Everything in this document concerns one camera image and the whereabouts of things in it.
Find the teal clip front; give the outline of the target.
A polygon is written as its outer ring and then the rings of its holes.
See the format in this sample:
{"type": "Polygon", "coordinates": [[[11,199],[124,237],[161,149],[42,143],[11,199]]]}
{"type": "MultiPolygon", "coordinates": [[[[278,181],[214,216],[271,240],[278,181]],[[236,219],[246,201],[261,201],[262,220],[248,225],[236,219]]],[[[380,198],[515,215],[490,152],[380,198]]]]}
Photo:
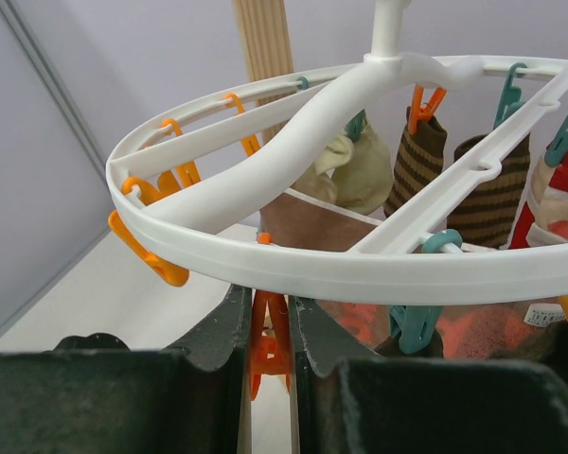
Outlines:
{"type": "MultiPolygon", "coordinates": [[[[441,230],[421,246],[422,253],[442,253],[447,245],[461,248],[463,238],[454,229],[441,230]]],[[[399,336],[398,345],[405,355],[427,347],[435,332],[443,306],[389,306],[390,334],[399,336]]]]}

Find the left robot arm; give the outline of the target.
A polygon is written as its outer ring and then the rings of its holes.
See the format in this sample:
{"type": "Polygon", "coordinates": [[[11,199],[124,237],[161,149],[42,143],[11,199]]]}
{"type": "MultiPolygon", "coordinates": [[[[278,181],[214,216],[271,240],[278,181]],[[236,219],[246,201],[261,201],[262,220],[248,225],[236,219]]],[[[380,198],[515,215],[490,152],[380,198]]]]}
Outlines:
{"type": "Polygon", "coordinates": [[[124,341],[109,333],[94,333],[88,336],[67,336],[60,340],[55,350],[126,350],[124,341]]]}

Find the orange clip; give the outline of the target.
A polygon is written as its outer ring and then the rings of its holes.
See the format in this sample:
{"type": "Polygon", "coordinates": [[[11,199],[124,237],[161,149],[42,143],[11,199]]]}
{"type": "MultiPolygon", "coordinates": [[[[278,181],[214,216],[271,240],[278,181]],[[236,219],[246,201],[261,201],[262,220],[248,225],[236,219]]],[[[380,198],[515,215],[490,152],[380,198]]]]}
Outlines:
{"type": "Polygon", "coordinates": [[[257,289],[252,303],[250,395],[257,398],[264,375],[282,376],[291,389],[291,331],[287,297],[257,289]]]}

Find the white round clip hanger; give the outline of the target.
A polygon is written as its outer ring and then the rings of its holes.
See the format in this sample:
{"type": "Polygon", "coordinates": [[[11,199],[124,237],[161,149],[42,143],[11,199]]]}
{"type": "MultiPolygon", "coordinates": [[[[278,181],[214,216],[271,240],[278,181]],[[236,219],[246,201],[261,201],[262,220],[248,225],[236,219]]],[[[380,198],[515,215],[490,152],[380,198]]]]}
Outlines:
{"type": "Polygon", "coordinates": [[[330,302],[468,306],[568,294],[568,208],[528,135],[559,108],[568,60],[398,51],[380,1],[358,64],[255,81],[145,122],[107,159],[113,224],[176,285],[184,271],[330,302]],[[542,82],[450,165],[421,122],[392,155],[361,111],[398,88],[456,92],[517,66],[542,82]]]}

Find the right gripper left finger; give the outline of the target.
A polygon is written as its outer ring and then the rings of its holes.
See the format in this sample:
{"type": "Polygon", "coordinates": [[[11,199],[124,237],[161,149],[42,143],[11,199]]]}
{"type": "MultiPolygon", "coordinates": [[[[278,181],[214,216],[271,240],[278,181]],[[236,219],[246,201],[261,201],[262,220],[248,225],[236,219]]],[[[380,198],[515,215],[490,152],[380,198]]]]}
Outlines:
{"type": "Polygon", "coordinates": [[[153,351],[0,353],[0,453],[248,453],[252,292],[153,351]]]}

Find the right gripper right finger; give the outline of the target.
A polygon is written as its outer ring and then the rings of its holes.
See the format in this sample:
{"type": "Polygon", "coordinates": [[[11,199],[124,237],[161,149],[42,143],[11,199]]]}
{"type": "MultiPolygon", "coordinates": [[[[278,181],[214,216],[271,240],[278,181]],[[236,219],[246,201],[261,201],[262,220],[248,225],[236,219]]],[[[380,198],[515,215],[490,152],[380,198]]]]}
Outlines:
{"type": "Polygon", "coordinates": [[[517,360],[384,358],[290,300],[295,453],[568,453],[568,386],[517,360]]]}

